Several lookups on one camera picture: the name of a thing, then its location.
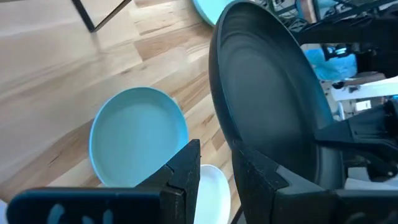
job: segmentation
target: light blue plate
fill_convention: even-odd
[[[225,6],[234,0],[192,0],[200,16],[214,26]]]
[[[89,153],[107,187],[135,187],[188,143],[180,108],[165,93],[139,87],[108,100],[94,119]]]

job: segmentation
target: black frying pan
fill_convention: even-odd
[[[236,152],[249,148],[324,189],[342,188],[339,151],[313,140],[314,130],[333,122],[328,103],[311,65],[277,18],[253,2],[229,4],[215,26],[209,73],[240,195],[247,171],[239,168]]]

